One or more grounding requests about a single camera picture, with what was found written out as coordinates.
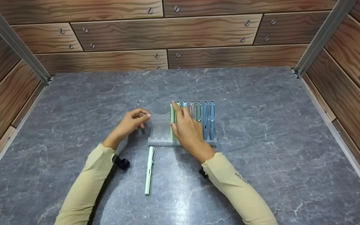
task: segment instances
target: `table top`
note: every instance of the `table top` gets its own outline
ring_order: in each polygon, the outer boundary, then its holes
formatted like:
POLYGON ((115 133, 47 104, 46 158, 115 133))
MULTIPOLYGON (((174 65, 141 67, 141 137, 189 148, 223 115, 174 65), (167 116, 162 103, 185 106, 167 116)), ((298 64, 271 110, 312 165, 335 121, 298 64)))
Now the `table top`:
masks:
MULTIPOLYGON (((126 111, 165 114, 215 101, 217 151, 279 224, 360 224, 360 179, 290 68, 58 74, 0 162, 0 224, 52 224, 91 150, 126 111)), ((93 224, 242 224, 181 147, 156 147, 144 195, 148 132, 121 144, 93 224)))

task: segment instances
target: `left hand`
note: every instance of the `left hand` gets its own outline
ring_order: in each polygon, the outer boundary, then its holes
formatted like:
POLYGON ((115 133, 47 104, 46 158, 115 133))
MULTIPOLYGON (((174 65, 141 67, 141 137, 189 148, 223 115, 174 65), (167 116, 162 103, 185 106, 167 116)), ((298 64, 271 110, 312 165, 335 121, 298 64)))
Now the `left hand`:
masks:
POLYGON ((137 127, 145 128, 144 123, 151 118, 151 114, 143 108, 137 108, 126 113, 119 125, 109 134, 102 143, 104 147, 117 150, 119 143, 124 140, 137 127))

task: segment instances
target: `hand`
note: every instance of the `hand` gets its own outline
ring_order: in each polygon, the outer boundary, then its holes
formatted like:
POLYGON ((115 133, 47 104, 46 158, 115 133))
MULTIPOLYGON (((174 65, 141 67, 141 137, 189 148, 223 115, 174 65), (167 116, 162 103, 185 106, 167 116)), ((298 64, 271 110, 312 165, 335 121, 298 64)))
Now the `hand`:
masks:
POLYGON ((191 118, 188 107, 180 108, 171 103, 176 115, 176 123, 170 123, 173 133, 180 144, 199 162, 204 163, 215 155, 215 151, 204 141, 202 125, 191 118))
POLYGON ((137 127, 144 129, 144 123, 150 118, 151 114, 143 108, 137 108, 126 113, 119 125, 107 136, 102 144, 104 147, 117 150, 120 142, 137 129, 137 127))

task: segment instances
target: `metal corner post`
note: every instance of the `metal corner post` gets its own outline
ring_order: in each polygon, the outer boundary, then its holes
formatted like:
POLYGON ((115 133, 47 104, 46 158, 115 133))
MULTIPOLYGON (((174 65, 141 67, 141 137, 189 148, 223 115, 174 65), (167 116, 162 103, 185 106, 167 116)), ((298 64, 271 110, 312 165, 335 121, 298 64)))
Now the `metal corner post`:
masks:
POLYGON ((312 42, 306 49, 304 55, 295 67, 295 73, 302 78, 316 57, 326 46, 331 36, 344 21, 348 13, 356 4, 357 0, 338 0, 333 10, 330 12, 319 31, 316 33, 312 42))
POLYGON ((0 13, 0 35, 45 84, 51 76, 0 13))

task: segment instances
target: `beige sleeve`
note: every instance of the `beige sleeve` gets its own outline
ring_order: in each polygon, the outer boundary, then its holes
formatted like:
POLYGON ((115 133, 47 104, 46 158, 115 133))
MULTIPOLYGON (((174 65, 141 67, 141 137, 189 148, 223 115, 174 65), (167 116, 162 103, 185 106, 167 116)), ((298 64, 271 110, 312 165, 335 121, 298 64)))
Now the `beige sleeve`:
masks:
POLYGON ((109 174, 116 152, 99 144, 88 156, 80 175, 71 186, 55 225, 86 225, 95 200, 109 174))
POLYGON ((227 158, 216 153, 202 164, 211 182, 221 191, 247 225, 277 225, 263 198, 246 183, 227 158))

